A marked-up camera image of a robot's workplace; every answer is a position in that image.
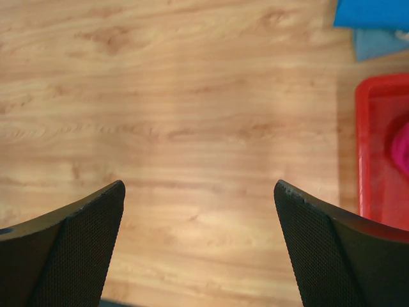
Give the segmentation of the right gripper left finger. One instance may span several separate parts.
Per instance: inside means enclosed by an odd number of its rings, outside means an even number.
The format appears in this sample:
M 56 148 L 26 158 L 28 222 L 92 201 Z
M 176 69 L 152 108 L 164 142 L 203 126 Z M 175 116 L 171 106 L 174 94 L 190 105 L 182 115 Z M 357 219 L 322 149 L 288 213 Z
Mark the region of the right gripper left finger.
M 1 229 L 1 306 L 98 306 L 118 236 L 125 185 Z

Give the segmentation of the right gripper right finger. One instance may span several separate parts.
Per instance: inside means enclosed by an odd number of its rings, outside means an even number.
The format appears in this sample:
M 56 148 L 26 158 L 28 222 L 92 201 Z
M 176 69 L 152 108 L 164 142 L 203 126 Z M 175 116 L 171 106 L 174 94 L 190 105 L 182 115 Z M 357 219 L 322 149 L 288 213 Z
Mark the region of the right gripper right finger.
M 274 202 L 304 306 L 408 306 L 408 232 L 278 180 Z

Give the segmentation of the blue t-shirt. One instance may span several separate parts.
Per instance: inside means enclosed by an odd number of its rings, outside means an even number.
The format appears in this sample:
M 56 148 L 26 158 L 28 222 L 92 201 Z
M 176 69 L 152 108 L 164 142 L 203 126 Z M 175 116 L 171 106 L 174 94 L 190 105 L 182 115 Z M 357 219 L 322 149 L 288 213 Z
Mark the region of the blue t-shirt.
M 339 28 L 383 29 L 408 32 L 408 1 L 338 1 L 334 26 Z

